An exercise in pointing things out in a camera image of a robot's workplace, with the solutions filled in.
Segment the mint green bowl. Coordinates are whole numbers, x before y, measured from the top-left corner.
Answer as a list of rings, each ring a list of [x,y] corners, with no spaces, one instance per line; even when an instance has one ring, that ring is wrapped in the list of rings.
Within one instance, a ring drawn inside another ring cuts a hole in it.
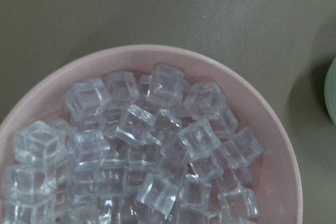
[[[335,59],[328,68],[324,82],[324,100],[328,114],[335,124]]]

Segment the pink bowl of ice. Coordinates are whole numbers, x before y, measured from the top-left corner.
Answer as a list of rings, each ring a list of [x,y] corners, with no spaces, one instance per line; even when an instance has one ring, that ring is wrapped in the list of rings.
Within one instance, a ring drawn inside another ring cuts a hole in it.
[[[64,94],[73,82],[115,70],[149,73],[163,63],[182,69],[193,81],[215,80],[239,122],[249,126],[264,148],[252,166],[253,188],[261,216],[258,223],[302,223],[299,168],[289,137],[260,93],[240,75],[201,54],[169,46],[131,45],[106,49],[75,60],[35,85],[1,124],[1,168],[14,160],[15,132],[35,121],[68,116]]]

